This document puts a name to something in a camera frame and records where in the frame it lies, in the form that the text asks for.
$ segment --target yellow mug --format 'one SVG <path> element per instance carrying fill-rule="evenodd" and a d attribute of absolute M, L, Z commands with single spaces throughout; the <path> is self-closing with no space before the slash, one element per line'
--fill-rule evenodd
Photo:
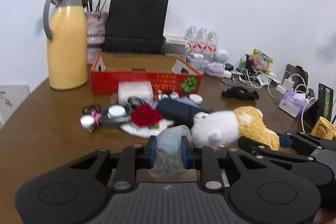
<path fill-rule="evenodd" d="M 336 137 L 336 128 L 324 117 L 319 117 L 310 134 L 332 140 L 334 137 Z"/>

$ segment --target gray thermos handle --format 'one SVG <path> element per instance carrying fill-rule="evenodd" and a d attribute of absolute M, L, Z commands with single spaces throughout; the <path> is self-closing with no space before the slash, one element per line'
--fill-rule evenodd
<path fill-rule="evenodd" d="M 53 38 L 53 32 L 49 27 L 49 9 L 50 9 L 50 4 L 52 1 L 53 0 L 46 0 L 44 9 L 43 9 L 43 28 L 44 28 L 45 35 L 50 40 Z"/>

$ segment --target yellow plush toy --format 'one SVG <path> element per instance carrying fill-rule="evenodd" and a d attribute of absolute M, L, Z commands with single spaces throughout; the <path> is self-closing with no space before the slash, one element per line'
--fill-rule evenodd
<path fill-rule="evenodd" d="M 234 143 L 241 136 L 264 143 L 272 150 L 280 146 L 278 135 L 264 125 L 262 112 L 252 106 L 211 114 L 197 113 L 191 135 L 194 146 L 209 146 L 215 150 Z"/>
<path fill-rule="evenodd" d="M 267 144 L 272 150 L 279 150 L 279 136 L 266 128 L 262 112 L 252 106 L 235 109 L 234 114 L 239 124 L 239 135 Z"/>

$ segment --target plastic water bottle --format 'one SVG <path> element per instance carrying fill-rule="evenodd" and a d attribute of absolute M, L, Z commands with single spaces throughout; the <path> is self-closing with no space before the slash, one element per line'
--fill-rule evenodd
<path fill-rule="evenodd" d="M 207 29 L 206 28 L 201 28 L 197 32 L 197 53 L 202 54 L 204 57 L 206 57 L 206 52 L 208 48 L 208 41 L 207 41 Z"/>
<path fill-rule="evenodd" d="M 197 33 L 196 26 L 190 25 L 189 29 L 186 31 L 184 38 L 188 41 L 188 48 L 186 51 L 187 56 L 192 56 L 192 53 L 195 52 L 197 47 Z"/>
<path fill-rule="evenodd" d="M 210 62 L 214 61 L 215 55 L 216 55 L 216 50 L 217 50 L 217 45 L 218 45 L 218 38 L 217 38 L 217 33 L 214 30 L 211 30 L 211 32 L 208 33 L 208 60 Z"/>

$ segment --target red rose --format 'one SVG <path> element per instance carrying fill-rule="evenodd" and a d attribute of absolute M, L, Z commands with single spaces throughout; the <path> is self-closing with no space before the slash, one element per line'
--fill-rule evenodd
<path fill-rule="evenodd" d="M 162 116 L 157 109 L 152 109 L 150 105 L 138 105 L 131 112 L 132 122 L 138 127 L 151 126 L 162 120 Z"/>

